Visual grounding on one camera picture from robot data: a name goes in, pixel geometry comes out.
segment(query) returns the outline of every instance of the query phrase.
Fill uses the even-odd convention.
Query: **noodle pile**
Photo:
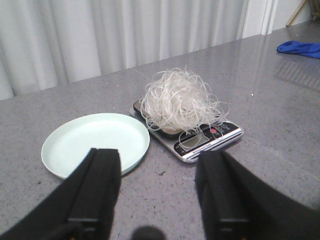
[[[218,101],[210,86],[193,72],[167,69],[156,73],[152,80],[145,87],[140,109],[149,130],[199,133],[202,124],[217,126],[226,120],[228,112],[221,105],[228,104]]]

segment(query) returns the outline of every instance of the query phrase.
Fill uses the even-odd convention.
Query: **scale platform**
[[[133,107],[129,113],[147,127],[145,119]],[[202,151],[221,149],[238,140],[244,134],[244,130],[240,126],[229,120],[220,126],[202,127],[201,130],[202,135],[188,134],[180,142],[178,138],[169,138],[160,134],[159,131],[149,130],[149,132],[185,163],[194,163]]]

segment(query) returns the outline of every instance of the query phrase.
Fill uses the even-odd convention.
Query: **granite countertop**
[[[290,198],[320,200],[320,60],[279,54],[289,40],[320,42],[320,24],[303,23],[0,101],[0,233],[31,211],[62,180],[41,162],[41,147],[60,125],[95,113],[129,115],[153,74],[184,68],[230,103],[244,128],[226,148],[241,164]],[[140,225],[168,239],[204,240],[195,190],[196,164],[183,163],[156,139],[122,179],[110,239],[129,239]]]

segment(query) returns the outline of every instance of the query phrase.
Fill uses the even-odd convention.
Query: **blue cloth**
[[[282,54],[296,54],[320,59],[320,42],[287,41],[278,46],[276,50]]]

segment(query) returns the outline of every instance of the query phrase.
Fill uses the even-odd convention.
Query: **kitchen scale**
[[[147,127],[146,120],[141,116],[140,107],[140,102],[135,102],[129,113]],[[181,131],[149,130],[149,132],[185,163],[194,163],[198,160],[201,152],[221,149],[238,140],[244,134],[244,130],[240,126],[229,120],[219,126],[202,125],[200,128],[203,134],[187,135],[183,133],[180,142]]]

